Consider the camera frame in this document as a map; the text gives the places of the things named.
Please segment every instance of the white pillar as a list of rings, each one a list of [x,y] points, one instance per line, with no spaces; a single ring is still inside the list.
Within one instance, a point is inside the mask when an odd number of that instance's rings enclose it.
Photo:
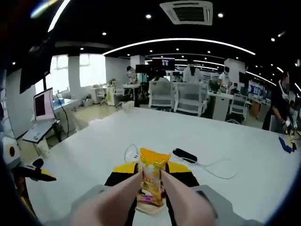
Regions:
[[[228,58],[224,62],[225,67],[229,67],[229,78],[232,83],[237,83],[238,84],[238,90],[240,90],[240,87],[243,87],[243,83],[239,83],[239,72],[241,73],[246,73],[246,67],[245,63],[241,62],[239,60],[234,60],[231,58]]]
[[[145,57],[136,55],[136,56],[131,56],[131,67],[136,69],[136,65],[144,65],[145,64]],[[137,78],[138,81],[141,82],[141,73],[137,73]]]

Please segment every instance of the window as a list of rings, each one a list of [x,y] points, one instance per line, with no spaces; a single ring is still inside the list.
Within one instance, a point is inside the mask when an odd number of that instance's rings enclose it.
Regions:
[[[46,76],[46,86],[53,88],[53,94],[69,89],[68,56],[53,56],[50,65],[50,74]],[[44,90],[43,80],[35,84],[36,93]]]
[[[79,80],[81,87],[106,83],[105,57],[101,54],[81,54]]]

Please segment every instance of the blue object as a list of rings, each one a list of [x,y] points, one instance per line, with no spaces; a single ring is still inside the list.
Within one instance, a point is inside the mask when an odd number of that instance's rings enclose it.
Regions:
[[[293,151],[293,149],[291,147],[287,146],[281,137],[278,137],[278,138],[279,138],[279,141],[280,141],[280,144],[281,144],[283,150],[285,150],[287,153],[291,153]]]
[[[59,106],[61,106],[63,103],[65,103],[65,99],[59,98],[59,99],[57,99],[57,100],[54,101],[53,107],[59,107]]]

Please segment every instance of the tv screen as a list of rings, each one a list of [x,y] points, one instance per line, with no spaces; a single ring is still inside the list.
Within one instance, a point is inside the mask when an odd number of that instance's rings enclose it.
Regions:
[[[29,50],[22,66],[20,94],[50,73],[54,47],[54,40],[48,37],[41,45],[33,46]]]
[[[173,58],[158,58],[152,60],[152,65],[156,70],[174,71]]]

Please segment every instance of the ceiling air conditioner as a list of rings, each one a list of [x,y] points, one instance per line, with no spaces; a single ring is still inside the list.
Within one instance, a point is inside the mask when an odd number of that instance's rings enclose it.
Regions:
[[[174,24],[212,25],[213,4],[209,1],[172,1],[160,6]]]

